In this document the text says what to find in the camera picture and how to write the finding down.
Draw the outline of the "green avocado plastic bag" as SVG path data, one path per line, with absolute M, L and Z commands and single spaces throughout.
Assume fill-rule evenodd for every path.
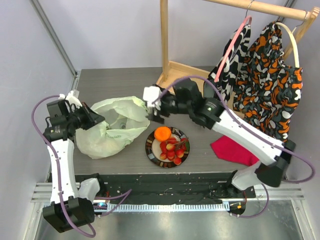
M 75 142 L 92 159 L 119 153 L 150 125 L 145 102 L 136 96 L 102 100 L 91 109 L 105 120 L 88 130 L 78 129 Z

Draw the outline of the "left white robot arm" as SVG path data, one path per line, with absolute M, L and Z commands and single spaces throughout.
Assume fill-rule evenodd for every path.
M 50 205 L 43 208 L 44 219 L 59 233 L 90 225 L 95 220 L 94 199 L 102 199 L 107 188 L 98 173 L 77 185 L 74 171 L 74 138 L 78 129 L 89 130 L 104 121 L 85 102 L 75 97 L 47 104 L 49 113 L 43 133 L 51 161 Z

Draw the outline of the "fake red cherry bunch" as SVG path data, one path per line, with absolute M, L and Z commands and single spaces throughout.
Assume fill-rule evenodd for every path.
M 189 143 L 188 138 L 177 139 L 170 137 L 168 140 L 163 141 L 159 144 L 161 161 L 169 161 L 175 165 L 180 165 L 183 162 L 183 157 L 187 152 L 187 144 Z

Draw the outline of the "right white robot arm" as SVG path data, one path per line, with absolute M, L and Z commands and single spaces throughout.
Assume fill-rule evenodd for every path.
M 229 137 L 258 158 L 254 165 L 233 172 L 225 186 L 230 197 L 236 198 L 254 185 L 281 185 L 296 147 L 294 142 L 274 139 L 239 118 L 220 100 L 204 98 L 190 78 L 176 83 L 173 90 L 171 94 L 157 85 L 144 88 L 149 120 L 163 124 L 170 114 L 187 114 L 197 125 Z

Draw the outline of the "fake orange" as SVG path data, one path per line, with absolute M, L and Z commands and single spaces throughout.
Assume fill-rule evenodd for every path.
M 172 135 L 172 131 L 167 126 L 160 126 L 154 131 L 154 138 L 159 142 L 167 141 Z

